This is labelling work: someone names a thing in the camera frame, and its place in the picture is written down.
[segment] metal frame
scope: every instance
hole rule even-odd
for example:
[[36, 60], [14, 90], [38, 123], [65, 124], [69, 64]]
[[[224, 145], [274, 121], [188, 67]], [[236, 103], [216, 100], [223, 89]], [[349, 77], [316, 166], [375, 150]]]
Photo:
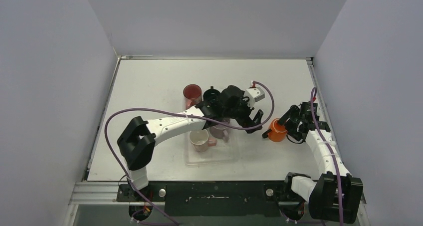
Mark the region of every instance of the metal frame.
[[[318, 88], [318, 96], [320, 100], [320, 105], [322, 109], [323, 116], [329, 127], [333, 130], [329, 114], [326, 108], [326, 104], [324, 103], [324, 99], [322, 97], [318, 81], [315, 76], [314, 65], [311, 57], [300, 57], [300, 58], [281, 58], [281, 57], [159, 57], [159, 56], [152, 56], [152, 55], [138, 55], [138, 56], [126, 56], [121, 55], [118, 57], [115, 70], [113, 73], [113, 78], [110, 83], [109, 93], [107, 100], [105, 102], [103, 113], [101, 116], [101, 120], [99, 122], [99, 126], [101, 126], [104, 122], [105, 112], [107, 106], [110, 102], [110, 96], [113, 90], [114, 82], [116, 79], [116, 75], [119, 70], [119, 65], [121, 60], [163, 60], [163, 59], [305, 59], [307, 61], [307, 65], [309, 67], [310, 75], [313, 80], [313, 84]], [[99, 140], [99, 130], [96, 133], [95, 141], [93, 143], [92, 152], [90, 155], [90, 159], [88, 162], [86, 174], [84, 176], [84, 180], [87, 179], [89, 174], [89, 169], [91, 168], [92, 160], [94, 157], [96, 144]], [[118, 182], [76, 182], [75, 187], [73, 189], [73, 193], [69, 202], [69, 207], [66, 212], [65, 220], [63, 222], [63, 226], [72, 226], [74, 225], [75, 219], [77, 218], [77, 211], [79, 205], [141, 205], [143, 203], [132, 202], [132, 203], [124, 203], [124, 202], [117, 202], [116, 201], [116, 193], [118, 192]], [[164, 202], [154, 202], [157, 205], [164, 205]], [[292, 204], [292, 202], [279, 202], [280, 205], [282, 204]], [[361, 226], [370, 226], [370, 222], [366, 212], [366, 202], [364, 198], [360, 202], [359, 212], [357, 215], [357, 219]]]

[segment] screw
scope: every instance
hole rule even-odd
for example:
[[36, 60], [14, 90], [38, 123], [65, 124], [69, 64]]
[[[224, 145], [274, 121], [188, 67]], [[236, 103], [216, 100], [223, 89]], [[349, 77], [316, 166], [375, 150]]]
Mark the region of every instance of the screw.
[[267, 189], [266, 190], [266, 195], [269, 196], [269, 197], [270, 196], [273, 196], [273, 189]]
[[159, 196], [163, 198], [165, 195], [166, 195], [166, 190], [165, 189], [160, 189], [159, 190]]

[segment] orange cup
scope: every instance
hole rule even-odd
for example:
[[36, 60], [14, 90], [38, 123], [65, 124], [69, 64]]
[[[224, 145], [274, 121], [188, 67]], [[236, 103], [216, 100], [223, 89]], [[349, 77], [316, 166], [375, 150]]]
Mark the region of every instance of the orange cup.
[[269, 139], [273, 142], [281, 142], [283, 139], [285, 139], [286, 134], [288, 131], [285, 129], [285, 126], [279, 125], [277, 121], [279, 118], [276, 118], [270, 123], [269, 129], [272, 131], [268, 134]]

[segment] white table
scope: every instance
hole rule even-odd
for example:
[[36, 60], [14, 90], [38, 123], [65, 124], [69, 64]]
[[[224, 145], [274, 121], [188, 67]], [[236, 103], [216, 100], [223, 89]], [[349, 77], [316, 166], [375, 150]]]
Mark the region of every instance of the white table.
[[[210, 86], [224, 89], [236, 85], [246, 89], [251, 80], [265, 84], [272, 91], [276, 104], [272, 119], [280, 117], [291, 105], [308, 101], [313, 87], [307, 62], [300, 59], [121, 60], [104, 119], [116, 111], [133, 107], [177, 113], [184, 105], [182, 90], [188, 84], [197, 84], [204, 92]], [[268, 95], [255, 107], [264, 111], [265, 119], [271, 107]], [[110, 141], [122, 161], [116, 140], [128, 122], [138, 115], [144, 120], [162, 116], [128, 112], [115, 117], [109, 125]], [[88, 181], [117, 181], [123, 176], [105, 143], [104, 121], [94, 145]], [[240, 155], [236, 162], [187, 166], [183, 157], [184, 136], [164, 141], [154, 149], [147, 165], [148, 178], [150, 181], [283, 180], [288, 172], [296, 172], [318, 179], [317, 165], [306, 144], [295, 145], [287, 140], [274, 143], [261, 138], [269, 123], [253, 134], [237, 132]]]

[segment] table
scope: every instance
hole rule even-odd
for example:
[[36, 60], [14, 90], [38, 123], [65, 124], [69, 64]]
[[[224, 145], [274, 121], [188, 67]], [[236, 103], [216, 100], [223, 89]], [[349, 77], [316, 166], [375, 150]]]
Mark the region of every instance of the table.
[[[252, 80], [265, 84], [274, 95], [276, 107], [272, 119], [282, 116], [291, 105], [308, 101], [314, 86], [305, 59], [121, 60], [94, 144], [87, 181], [117, 181], [124, 174], [105, 143], [104, 122], [111, 114], [133, 107], [177, 113], [183, 108], [182, 90], [188, 84], [197, 84], [204, 92], [210, 86], [224, 89], [236, 85], [246, 89]], [[266, 118], [271, 108], [268, 95], [255, 107], [262, 109]], [[162, 116], [128, 112], [110, 122], [110, 142], [122, 161], [116, 140], [138, 115], [145, 120]], [[236, 132], [239, 158], [235, 162], [187, 166], [183, 157], [184, 135], [173, 137], [154, 149], [147, 176], [150, 181], [248, 181], [283, 180], [288, 172], [296, 172], [318, 179], [320, 175], [308, 145], [287, 140], [274, 143], [261, 138], [269, 123], [253, 134]]]

